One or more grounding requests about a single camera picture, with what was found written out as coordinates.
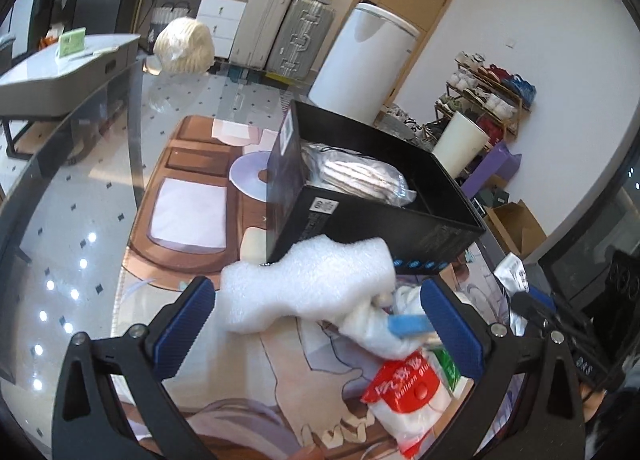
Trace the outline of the white foam piece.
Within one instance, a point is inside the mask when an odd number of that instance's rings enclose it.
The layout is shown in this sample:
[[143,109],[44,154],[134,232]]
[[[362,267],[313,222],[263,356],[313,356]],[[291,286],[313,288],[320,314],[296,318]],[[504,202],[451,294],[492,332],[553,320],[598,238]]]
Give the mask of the white foam piece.
[[282,317],[334,321],[394,288],[394,263],[383,239],[337,243],[320,235],[296,243],[268,265],[226,266],[215,315],[224,329],[246,335]]

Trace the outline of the brown cardboard box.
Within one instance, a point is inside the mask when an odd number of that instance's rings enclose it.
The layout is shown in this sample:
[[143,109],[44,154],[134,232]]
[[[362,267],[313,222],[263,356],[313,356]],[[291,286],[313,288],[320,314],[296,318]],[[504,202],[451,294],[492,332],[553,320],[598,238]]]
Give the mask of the brown cardboard box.
[[523,200],[486,210],[485,221],[505,253],[526,259],[547,240],[533,212]]

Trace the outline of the black cardboard box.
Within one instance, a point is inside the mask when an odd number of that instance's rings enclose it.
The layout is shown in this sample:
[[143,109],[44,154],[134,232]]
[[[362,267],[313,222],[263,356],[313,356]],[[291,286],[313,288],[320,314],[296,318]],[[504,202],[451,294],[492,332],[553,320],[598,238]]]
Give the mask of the black cardboard box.
[[[312,184],[303,146],[344,149],[391,165],[416,197],[396,207],[381,199]],[[294,101],[267,167],[266,256],[275,262],[294,243],[325,235],[338,243],[381,238],[400,275],[444,269],[486,231],[456,181],[427,151],[317,106]]]

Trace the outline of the red white balloon glue bag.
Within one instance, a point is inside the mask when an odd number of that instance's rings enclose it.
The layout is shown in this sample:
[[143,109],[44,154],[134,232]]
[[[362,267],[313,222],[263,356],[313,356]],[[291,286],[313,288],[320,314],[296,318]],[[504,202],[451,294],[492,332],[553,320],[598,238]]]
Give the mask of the red white balloon glue bag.
[[425,437],[450,405],[440,370],[435,355],[426,350],[386,360],[360,398],[406,459],[416,458]]

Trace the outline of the anime print desk mat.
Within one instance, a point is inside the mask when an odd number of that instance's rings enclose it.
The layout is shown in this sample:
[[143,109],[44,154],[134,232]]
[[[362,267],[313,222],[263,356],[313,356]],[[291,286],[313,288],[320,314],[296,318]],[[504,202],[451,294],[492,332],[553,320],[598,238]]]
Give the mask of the anime print desk mat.
[[400,459],[471,382],[427,326],[442,275],[491,324],[508,300],[480,220],[423,149],[304,106],[278,130],[204,116],[157,150],[122,260],[112,331],[147,323],[196,276],[216,305],[166,384],[221,459]]

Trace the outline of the green tissue box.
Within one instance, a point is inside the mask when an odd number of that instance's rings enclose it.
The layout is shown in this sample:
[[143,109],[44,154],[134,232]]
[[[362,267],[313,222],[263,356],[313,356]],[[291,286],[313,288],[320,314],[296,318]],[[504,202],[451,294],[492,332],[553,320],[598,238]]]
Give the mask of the green tissue box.
[[58,58],[70,57],[80,53],[86,47],[86,28],[80,27],[65,31],[58,38]]

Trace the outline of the white suitcase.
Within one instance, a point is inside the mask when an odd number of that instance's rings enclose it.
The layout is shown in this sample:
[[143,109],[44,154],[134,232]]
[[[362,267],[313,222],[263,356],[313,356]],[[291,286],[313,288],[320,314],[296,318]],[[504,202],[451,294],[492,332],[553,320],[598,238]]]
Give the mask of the white suitcase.
[[292,0],[248,0],[232,49],[232,65],[262,70]]

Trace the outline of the bagged grey striped cloth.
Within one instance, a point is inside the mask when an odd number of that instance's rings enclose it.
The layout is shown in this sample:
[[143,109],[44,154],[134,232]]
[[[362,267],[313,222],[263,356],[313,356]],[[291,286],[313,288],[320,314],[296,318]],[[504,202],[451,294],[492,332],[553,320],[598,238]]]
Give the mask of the bagged grey striped cloth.
[[405,176],[388,163],[320,143],[303,142],[300,149],[309,185],[399,208],[416,200]]

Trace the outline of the green white packet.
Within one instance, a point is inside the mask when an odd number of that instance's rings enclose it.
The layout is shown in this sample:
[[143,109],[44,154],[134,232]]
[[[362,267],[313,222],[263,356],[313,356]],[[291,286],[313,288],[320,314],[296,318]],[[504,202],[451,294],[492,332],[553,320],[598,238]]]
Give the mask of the green white packet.
[[454,393],[461,380],[461,373],[454,363],[454,360],[450,354],[443,348],[435,348],[432,350],[433,355],[436,357],[439,363],[440,369],[444,373],[449,391]]

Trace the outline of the purple box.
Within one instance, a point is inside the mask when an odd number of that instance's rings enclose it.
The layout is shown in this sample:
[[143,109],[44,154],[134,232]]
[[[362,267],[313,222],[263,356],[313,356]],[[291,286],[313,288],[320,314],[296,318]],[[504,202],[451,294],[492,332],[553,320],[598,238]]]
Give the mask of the purple box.
[[461,191],[467,199],[472,199],[493,175],[509,182],[518,172],[521,161],[521,154],[512,154],[506,142],[500,141],[469,175],[462,184]]

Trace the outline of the white tall appliance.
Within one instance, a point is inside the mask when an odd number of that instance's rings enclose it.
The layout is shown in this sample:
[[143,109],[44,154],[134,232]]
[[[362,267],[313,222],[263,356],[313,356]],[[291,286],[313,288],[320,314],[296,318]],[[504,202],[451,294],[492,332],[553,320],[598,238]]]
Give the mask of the white tall appliance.
[[370,3],[357,4],[326,55],[309,101],[374,124],[419,35],[419,29],[394,13]]

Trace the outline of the silver suitcase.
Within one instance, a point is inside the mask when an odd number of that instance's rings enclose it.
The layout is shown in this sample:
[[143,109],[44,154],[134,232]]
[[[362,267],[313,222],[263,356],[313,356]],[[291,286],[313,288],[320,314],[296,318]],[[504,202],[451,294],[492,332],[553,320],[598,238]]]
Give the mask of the silver suitcase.
[[303,80],[311,71],[335,11],[318,0],[294,0],[273,43],[267,72]]

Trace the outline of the white coffee table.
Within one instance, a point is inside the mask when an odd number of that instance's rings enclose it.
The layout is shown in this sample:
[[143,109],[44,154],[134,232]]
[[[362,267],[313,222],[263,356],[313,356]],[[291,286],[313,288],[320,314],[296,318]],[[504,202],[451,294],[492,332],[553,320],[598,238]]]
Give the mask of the white coffee table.
[[85,38],[85,50],[66,57],[58,55],[54,43],[5,72],[1,76],[1,125],[6,154],[22,160],[32,157],[15,148],[26,131],[12,135],[12,121],[23,121],[30,128],[36,122],[63,120],[134,64],[139,39],[137,34],[90,35]]

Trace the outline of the cream yarn bundle in bag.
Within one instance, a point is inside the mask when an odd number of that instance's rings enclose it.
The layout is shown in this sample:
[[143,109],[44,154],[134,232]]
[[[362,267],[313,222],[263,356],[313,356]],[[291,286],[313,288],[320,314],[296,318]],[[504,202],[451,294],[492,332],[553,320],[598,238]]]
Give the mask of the cream yarn bundle in bag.
[[172,20],[158,35],[154,54],[162,72],[174,75],[204,74],[215,63],[209,28],[191,17]]

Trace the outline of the cream cylindrical bin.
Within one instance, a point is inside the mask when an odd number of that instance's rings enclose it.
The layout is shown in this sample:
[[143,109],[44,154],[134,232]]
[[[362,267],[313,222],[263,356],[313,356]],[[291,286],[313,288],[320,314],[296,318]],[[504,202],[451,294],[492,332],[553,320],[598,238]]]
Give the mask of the cream cylindrical bin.
[[488,144],[489,135],[462,113],[455,113],[432,154],[455,179]]

